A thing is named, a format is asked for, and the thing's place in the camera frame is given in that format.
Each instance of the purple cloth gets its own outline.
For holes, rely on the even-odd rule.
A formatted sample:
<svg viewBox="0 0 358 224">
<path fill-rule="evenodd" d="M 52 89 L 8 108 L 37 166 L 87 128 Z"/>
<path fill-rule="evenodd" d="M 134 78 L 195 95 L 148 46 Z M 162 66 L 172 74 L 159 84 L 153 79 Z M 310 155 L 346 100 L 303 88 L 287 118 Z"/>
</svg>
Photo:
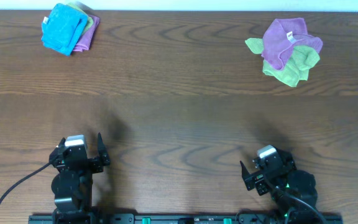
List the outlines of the purple cloth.
<svg viewBox="0 0 358 224">
<path fill-rule="evenodd" d="M 73 51 L 84 51 L 89 50 L 93 33 L 96 30 L 97 26 L 99 25 L 99 17 L 89 15 L 93 19 L 93 25 L 80 37 L 79 41 L 75 45 Z"/>
<path fill-rule="evenodd" d="M 320 53 L 323 41 L 308 34 L 303 18 L 275 19 L 264 34 L 262 57 L 274 69 L 283 70 L 297 45 L 307 45 Z"/>
</svg>

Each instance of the wood grain surface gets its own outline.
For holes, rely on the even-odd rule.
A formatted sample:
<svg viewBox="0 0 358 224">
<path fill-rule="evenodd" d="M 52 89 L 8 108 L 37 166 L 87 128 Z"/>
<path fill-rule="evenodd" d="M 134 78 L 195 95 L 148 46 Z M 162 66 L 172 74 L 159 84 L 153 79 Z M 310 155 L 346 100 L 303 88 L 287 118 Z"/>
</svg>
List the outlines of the wood grain surface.
<svg viewBox="0 0 358 224">
<path fill-rule="evenodd" d="M 93 203 L 139 213 L 275 208 L 248 192 L 239 161 L 273 144 L 316 177 L 318 209 L 358 223 L 358 13 L 91 12 L 91 50 L 43 47 L 48 11 L 0 11 L 0 196 L 44 165 L 62 137 L 101 132 L 112 164 Z M 290 88 L 244 44 L 275 18 L 304 17 L 324 46 Z M 0 207 L 0 223 L 54 208 L 53 167 Z"/>
</svg>

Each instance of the blue cloth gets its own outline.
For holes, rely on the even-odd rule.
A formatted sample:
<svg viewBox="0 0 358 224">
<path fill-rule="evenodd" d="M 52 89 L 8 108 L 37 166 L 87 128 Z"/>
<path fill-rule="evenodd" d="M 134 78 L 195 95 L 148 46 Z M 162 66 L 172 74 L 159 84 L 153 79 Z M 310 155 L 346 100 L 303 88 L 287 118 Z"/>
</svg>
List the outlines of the blue cloth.
<svg viewBox="0 0 358 224">
<path fill-rule="evenodd" d="M 42 23 L 41 40 L 45 47 L 70 56 L 87 21 L 86 14 L 59 3 L 50 12 L 49 20 Z"/>
</svg>

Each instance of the white backdrop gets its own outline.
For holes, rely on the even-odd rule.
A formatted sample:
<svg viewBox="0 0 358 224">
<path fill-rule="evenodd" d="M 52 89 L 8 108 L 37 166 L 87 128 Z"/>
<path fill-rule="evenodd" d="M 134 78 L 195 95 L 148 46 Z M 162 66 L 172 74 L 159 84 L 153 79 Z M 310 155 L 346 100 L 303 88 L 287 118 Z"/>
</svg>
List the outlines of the white backdrop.
<svg viewBox="0 0 358 224">
<path fill-rule="evenodd" d="M 67 0 L 0 0 L 0 9 L 52 9 Z M 92 9 L 357 12 L 358 0 L 82 0 Z"/>
</svg>

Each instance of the white tag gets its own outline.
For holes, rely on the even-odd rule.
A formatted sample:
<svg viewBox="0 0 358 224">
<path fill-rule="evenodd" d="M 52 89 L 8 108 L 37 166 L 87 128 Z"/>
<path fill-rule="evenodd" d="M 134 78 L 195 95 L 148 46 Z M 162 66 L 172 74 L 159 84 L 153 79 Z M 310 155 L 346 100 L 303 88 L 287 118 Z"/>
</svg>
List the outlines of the white tag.
<svg viewBox="0 0 358 224">
<path fill-rule="evenodd" d="M 287 33 L 287 39 L 291 42 L 291 43 L 295 43 L 296 39 L 293 38 L 292 36 L 292 31 Z"/>
<path fill-rule="evenodd" d="M 48 23 L 48 21 L 49 21 L 49 18 L 47 18 L 47 17 L 44 17 L 44 21 L 42 21 L 44 24 L 47 24 Z"/>
</svg>

